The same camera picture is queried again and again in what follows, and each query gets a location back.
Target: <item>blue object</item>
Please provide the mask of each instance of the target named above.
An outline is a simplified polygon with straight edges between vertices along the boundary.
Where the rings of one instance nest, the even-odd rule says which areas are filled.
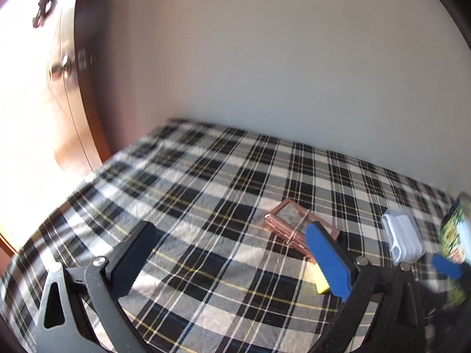
[[[306,244],[326,277],[331,292],[347,301],[352,292],[351,270],[321,224],[311,223],[307,226]]]
[[[463,276],[461,265],[449,261],[441,254],[433,255],[432,263],[439,272],[448,275],[451,279],[458,280]]]

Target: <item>yellow block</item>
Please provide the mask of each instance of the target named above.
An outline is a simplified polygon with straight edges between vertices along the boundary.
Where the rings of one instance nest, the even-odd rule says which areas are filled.
[[[317,293],[325,293],[330,290],[329,283],[321,271],[319,264],[314,266],[314,280],[316,282]]]

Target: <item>checkered fabric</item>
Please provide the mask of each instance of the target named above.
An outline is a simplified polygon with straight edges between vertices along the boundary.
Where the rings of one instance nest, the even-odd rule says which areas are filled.
[[[147,220],[162,238],[120,303],[156,351],[306,352],[341,303],[317,294],[312,263],[263,227],[264,214],[287,197],[335,225],[339,243],[377,265],[391,265],[380,220],[388,207],[411,208],[432,253],[452,201],[342,154],[171,120],[106,162],[39,227],[1,278],[1,314],[33,352],[51,263],[87,265]],[[446,289],[427,256],[413,271]],[[350,350],[374,310],[372,303]]]

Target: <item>gray wall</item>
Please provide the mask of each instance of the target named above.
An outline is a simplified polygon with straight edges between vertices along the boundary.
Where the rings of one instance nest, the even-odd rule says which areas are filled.
[[[471,191],[471,51],[438,0],[114,0],[117,149],[187,117]]]

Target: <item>clear plastic container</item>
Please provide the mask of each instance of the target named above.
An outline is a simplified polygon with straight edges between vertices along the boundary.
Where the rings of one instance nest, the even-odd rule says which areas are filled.
[[[425,253],[425,247],[412,213],[406,209],[388,208],[381,216],[388,238],[392,263],[413,264]]]

